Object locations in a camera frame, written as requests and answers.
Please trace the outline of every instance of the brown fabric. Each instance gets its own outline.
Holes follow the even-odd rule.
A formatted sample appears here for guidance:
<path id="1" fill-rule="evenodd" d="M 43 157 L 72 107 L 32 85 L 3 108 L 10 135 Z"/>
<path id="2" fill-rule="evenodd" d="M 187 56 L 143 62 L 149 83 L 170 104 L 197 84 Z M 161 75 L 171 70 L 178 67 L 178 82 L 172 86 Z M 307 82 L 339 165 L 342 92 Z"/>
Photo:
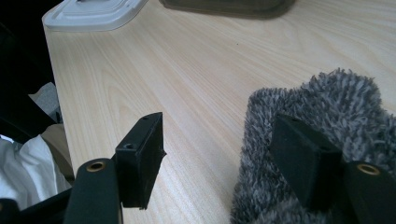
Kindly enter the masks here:
<path id="1" fill-rule="evenodd" d="M 70 159 L 69 147 L 67 146 L 66 134 L 63 124 L 54 124 L 41 134 L 41 137 L 49 146 L 55 162 L 61 173 L 70 181 L 74 180 L 73 166 Z"/>

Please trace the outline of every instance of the gray fur cover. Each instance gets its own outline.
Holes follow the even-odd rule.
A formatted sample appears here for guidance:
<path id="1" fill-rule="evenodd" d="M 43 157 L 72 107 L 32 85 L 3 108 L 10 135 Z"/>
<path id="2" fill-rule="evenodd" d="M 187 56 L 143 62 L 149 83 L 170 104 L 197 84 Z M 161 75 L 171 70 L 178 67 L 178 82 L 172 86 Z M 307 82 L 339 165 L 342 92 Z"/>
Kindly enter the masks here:
<path id="1" fill-rule="evenodd" d="M 396 118 L 381 108 L 368 77 L 335 70 L 295 90 L 261 89 L 248 102 L 232 223 L 328 223 L 331 213 L 307 213 L 268 153 L 277 112 L 301 119 L 343 149 L 346 161 L 368 161 L 395 177 Z"/>

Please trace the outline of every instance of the light wood grain surface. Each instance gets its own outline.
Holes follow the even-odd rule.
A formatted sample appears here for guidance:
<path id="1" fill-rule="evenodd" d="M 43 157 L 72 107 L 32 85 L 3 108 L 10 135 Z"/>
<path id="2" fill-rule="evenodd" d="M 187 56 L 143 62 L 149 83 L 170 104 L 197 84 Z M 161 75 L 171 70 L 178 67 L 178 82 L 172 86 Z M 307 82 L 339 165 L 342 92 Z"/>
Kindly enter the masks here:
<path id="1" fill-rule="evenodd" d="M 148 210 L 125 223 L 227 223 L 248 97 L 342 67 L 374 77 L 396 111 L 396 1 L 298 0 L 282 17 L 175 11 L 149 0 L 110 32 L 46 29 L 75 171 L 109 158 L 162 111 L 164 158 Z"/>

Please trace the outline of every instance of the faux fur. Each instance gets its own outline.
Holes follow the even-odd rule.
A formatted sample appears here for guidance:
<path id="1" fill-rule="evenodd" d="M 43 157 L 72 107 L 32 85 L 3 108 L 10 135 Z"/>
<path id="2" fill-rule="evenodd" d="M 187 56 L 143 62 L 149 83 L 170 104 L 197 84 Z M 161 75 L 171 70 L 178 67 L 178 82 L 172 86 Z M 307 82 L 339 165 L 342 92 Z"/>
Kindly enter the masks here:
<path id="1" fill-rule="evenodd" d="M 248 102 L 232 223 L 329 223 L 331 212 L 308 213 L 273 163 L 268 147 L 275 114 L 301 119 L 328 136 L 346 161 L 368 161 L 395 177 L 396 118 L 381 108 L 368 77 L 335 70 L 299 89 L 261 89 Z"/>

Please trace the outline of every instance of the white cloth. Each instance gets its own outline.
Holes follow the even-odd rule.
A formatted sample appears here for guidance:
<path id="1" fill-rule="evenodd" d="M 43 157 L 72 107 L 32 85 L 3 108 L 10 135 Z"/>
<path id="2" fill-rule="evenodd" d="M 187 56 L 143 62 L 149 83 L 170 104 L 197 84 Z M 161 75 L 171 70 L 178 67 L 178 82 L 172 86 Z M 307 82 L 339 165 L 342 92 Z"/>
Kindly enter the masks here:
<path id="1" fill-rule="evenodd" d="M 70 187 L 40 135 L 21 149 L 0 139 L 0 198 L 15 200 L 23 210 Z"/>

